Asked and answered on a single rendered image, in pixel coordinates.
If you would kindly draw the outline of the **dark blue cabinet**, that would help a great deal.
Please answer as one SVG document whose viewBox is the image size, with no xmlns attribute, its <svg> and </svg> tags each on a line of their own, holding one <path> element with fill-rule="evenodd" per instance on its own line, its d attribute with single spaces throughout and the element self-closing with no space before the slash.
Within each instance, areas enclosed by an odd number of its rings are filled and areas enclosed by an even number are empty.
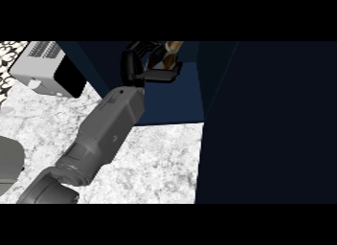
<svg viewBox="0 0 337 245">
<path fill-rule="evenodd" d="M 132 52 L 147 61 L 160 41 L 61 41 L 70 57 L 100 96 L 123 85 L 122 55 Z M 184 63 L 176 80 L 145 82 L 145 114 L 141 125 L 201 123 L 206 121 L 238 43 L 190 41 L 179 50 Z"/>
</svg>

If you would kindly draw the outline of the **dark blue cabinet door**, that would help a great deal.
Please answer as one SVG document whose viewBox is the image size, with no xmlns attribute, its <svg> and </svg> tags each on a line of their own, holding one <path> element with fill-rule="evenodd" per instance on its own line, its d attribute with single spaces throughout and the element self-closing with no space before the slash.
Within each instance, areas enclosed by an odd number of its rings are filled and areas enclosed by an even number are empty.
<svg viewBox="0 0 337 245">
<path fill-rule="evenodd" d="M 200 204 L 337 204 L 337 41 L 243 42 L 203 129 Z"/>
</svg>

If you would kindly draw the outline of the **brown wine bottle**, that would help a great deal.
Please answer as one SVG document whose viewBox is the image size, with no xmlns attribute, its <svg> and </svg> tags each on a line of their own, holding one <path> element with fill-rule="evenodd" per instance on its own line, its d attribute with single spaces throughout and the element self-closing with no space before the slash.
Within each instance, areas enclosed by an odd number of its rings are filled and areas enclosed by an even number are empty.
<svg viewBox="0 0 337 245">
<path fill-rule="evenodd" d="M 172 70 L 178 63 L 178 53 L 182 46 L 182 41 L 167 41 L 160 45 L 150 55 L 147 69 Z"/>
</svg>

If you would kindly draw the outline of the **white and black appliance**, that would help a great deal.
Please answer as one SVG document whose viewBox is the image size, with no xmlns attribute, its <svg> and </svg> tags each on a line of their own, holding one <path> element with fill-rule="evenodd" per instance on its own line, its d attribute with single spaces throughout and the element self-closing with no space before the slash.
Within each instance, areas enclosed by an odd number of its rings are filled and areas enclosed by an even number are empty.
<svg viewBox="0 0 337 245">
<path fill-rule="evenodd" d="M 77 98 L 86 79 L 54 41 L 30 41 L 10 69 L 13 77 L 38 93 Z"/>
</svg>

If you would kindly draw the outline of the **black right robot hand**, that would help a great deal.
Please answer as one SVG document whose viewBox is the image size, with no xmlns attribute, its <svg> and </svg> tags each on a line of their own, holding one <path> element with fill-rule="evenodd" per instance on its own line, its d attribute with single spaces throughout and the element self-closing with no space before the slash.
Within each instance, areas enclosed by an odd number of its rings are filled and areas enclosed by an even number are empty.
<svg viewBox="0 0 337 245">
<path fill-rule="evenodd" d="M 125 86 L 144 87 L 147 82 L 172 83 L 181 74 L 184 63 L 179 61 L 172 70 L 147 69 L 150 55 L 165 43 L 134 41 L 122 53 L 120 75 Z"/>
</svg>

